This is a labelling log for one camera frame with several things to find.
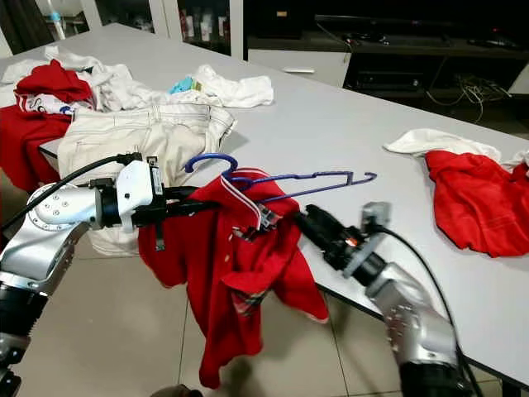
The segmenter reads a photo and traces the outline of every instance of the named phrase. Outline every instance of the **white pants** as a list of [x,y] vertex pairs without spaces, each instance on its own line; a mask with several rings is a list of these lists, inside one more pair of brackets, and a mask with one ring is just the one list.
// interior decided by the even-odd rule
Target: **white pants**
[[[165,186],[179,186],[187,178],[183,167],[195,155],[219,151],[223,139],[235,126],[233,116],[208,105],[152,105],[124,112],[78,109],[59,145],[59,173],[65,177],[103,157],[139,151],[145,159],[158,157]],[[110,163],[74,180],[115,178],[123,165]],[[120,227],[90,232],[96,251],[104,255],[136,255],[137,233]]]

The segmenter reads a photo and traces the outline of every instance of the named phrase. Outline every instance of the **wire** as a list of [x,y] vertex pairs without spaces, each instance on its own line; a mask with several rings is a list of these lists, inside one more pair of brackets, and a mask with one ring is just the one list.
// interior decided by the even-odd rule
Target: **wire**
[[42,203],[45,199],[47,199],[53,193],[55,193],[57,190],[59,190],[60,188],[65,186],[68,182],[74,180],[75,178],[79,177],[82,174],[87,173],[90,170],[93,170],[94,168],[98,168],[101,165],[105,165],[107,163],[112,163],[113,161],[121,162],[121,159],[123,159],[123,156],[127,156],[127,155],[113,155],[111,157],[106,157],[104,159],[101,159],[101,160],[98,160],[98,161],[94,161],[92,164],[85,165],[83,168],[80,168],[80,169],[72,172],[70,175],[65,176],[59,182],[54,184],[51,188],[47,189],[43,194],[41,194],[38,197],[34,198],[29,204],[27,204],[13,218],[11,218],[7,222],[5,222],[2,225],[2,228],[0,230],[2,232],[4,232],[8,227],[10,227],[18,219],[22,218],[24,215],[29,213],[34,207],[36,207],[37,205]]
[[[472,103],[477,103],[479,105],[479,115],[478,115],[478,118],[476,118],[474,120],[474,124],[476,122],[479,122],[479,120],[481,120],[481,117],[483,116],[483,98],[481,98],[479,96],[479,91],[477,91],[478,88],[477,87],[467,87],[467,88],[463,88],[463,94],[467,97],[467,99],[472,102]],[[469,93],[471,93],[474,98],[476,99],[476,101],[473,101],[472,98],[469,96]]]
[[414,246],[412,246],[412,244],[410,244],[404,237],[401,237],[396,232],[394,232],[394,231],[392,231],[390,229],[387,229],[386,227],[383,227],[383,226],[377,226],[375,230],[378,231],[378,232],[382,232],[382,233],[388,234],[391,237],[394,237],[397,240],[399,240],[411,252],[413,252],[413,254],[417,257],[417,259],[422,263],[422,265],[426,269],[428,275],[431,278],[431,282],[436,287],[437,293],[439,294],[439,298],[441,298],[441,302],[443,303],[443,306],[445,307],[446,316],[448,317],[448,321],[450,322],[450,325],[454,329],[455,349],[456,349],[456,355],[458,357],[458,361],[463,366],[464,370],[467,372],[467,374],[468,374],[468,376],[470,378],[470,383],[472,384],[472,388],[474,389],[475,394],[478,397],[483,397],[483,393],[482,393],[481,389],[479,388],[478,381],[476,380],[476,378],[474,376],[474,373],[470,369],[470,365],[467,362],[466,357],[465,357],[465,355],[463,354],[463,352],[461,350],[460,339],[459,339],[459,336],[458,336],[458,333],[457,333],[457,329],[455,328],[454,317],[452,316],[452,312],[450,311],[450,307],[448,306],[448,302],[446,301],[445,294],[443,294],[441,286],[437,282],[437,279],[434,276],[433,271],[431,271],[430,266],[427,264],[426,260],[422,257],[422,255],[419,253],[419,251],[417,251],[417,249]]
[[439,64],[439,67],[437,68],[436,74],[433,76],[433,79],[431,80],[430,87],[428,87],[428,90],[433,88],[433,84],[436,83],[437,78],[439,77],[439,74],[441,74],[441,70],[443,69],[443,66],[445,65],[446,60],[448,60],[448,58],[444,57],[441,63]]
[[435,99],[433,97],[433,95],[431,95],[430,91],[426,91],[426,93],[427,93],[428,98],[431,99],[433,103],[436,103],[436,104],[441,105],[441,106],[453,106],[453,105],[456,105],[457,103],[459,103],[461,101],[461,99],[463,99],[465,97],[465,93],[461,93],[460,97],[457,98],[455,101],[450,102],[450,103],[446,103],[446,102],[441,102],[441,101]]
[[339,41],[341,44],[343,45],[346,45],[348,48],[349,48],[349,51],[350,51],[350,54],[353,55],[353,46],[348,43],[347,41],[345,40],[342,40],[340,37],[338,37],[337,35],[335,35],[334,33],[330,33],[325,27],[323,27],[322,25],[320,25],[318,22],[315,22],[316,23],[316,26],[319,27],[324,33],[326,33],[330,38],[332,38],[332,40],[334,41]]

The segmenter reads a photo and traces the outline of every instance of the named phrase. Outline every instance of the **tiled floor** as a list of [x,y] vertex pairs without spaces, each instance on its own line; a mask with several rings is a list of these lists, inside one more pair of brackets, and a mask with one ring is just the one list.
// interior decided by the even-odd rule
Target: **tiled floor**
[[[5,221],[26,194],[0,177]],[[198,382],[204,338],[184,287],[162,288],[138,258],[108,259],[85,237],[23,362],[13,367],[23,378],[19,395],[146,397],[183,382],[207,397],[398,397],[384,325],[326,300],[331,321],[321,325],[267,296],[263,351],[234,360],[222,370],[222,387],[207,390]],[[486,397],[501,395],[498,380],[476,375]]]

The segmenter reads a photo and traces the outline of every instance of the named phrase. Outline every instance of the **red shirt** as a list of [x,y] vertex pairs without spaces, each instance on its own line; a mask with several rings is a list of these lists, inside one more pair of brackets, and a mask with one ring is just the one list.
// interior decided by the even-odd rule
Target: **red shirt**
[[511,173],[485,155],[426,154],[437,226],[459,247],[495,256],[529,252],[527,165]]
[[[37,66],[22,79],[17,94],[48,93],[66,103],[89,99],[92,90],[74,71],[64,70],[52,60]],[[0,109],[0,167],[12,183],[31,191],[39,182],[56,182],[59,175],[39,152],[39,146],[61,138],[71,117],[62,114],[24,112],[18,106]]]
[[[268,176],[260,170],[233,173],[252,179]],[[234,234],[259,228],[260,211],[252,201],[284,194],[275,182],[256,184],[242,194],[219,176],[190,198],[215,201],[221,207],[192,217],[164,222],[166,250],[155,251],[153,227],[140,230],[140,254],[166,286],[188,282],[188,297],[206,336],[200,368],[203,385],[217,388],[218,371],[233,357],[261,349],[259,303],[273,290],[288,306],[326,321],[325,303],[305,258],[298,249],[301,232],[291,216],[299,210],[291,198],[267,203],[279,216],[277,228],[253,242]]]

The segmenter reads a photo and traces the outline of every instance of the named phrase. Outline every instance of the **pile of clothes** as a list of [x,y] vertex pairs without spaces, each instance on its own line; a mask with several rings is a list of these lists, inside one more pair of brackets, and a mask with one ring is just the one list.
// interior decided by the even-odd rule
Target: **pile of clothes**
[[384,148],[425,156],[437,226],[459,248],[492,257],[529,252],[529,151],[502,161],[493,146],[429,128]]
[[[44,56],[47,60],[8,66],[0,87],[0,167],[26,191],[127,151],[158,156],[165,185],[178,186],[183,165],[195,155],[219,151],[236,125],[223,107],[252,108],[274,100],[268,76],[230,81],[201,65],[186,78],[193,86],[166,93],[135,81],[125,65],[104,65],[58,46],[47,46]],[[57,174],[39,146],[61,137]],[[115,177],[121,168],[106,165],[74,182]],[[138,254],[137,234],[115,228],[89,237],[102,254]]]

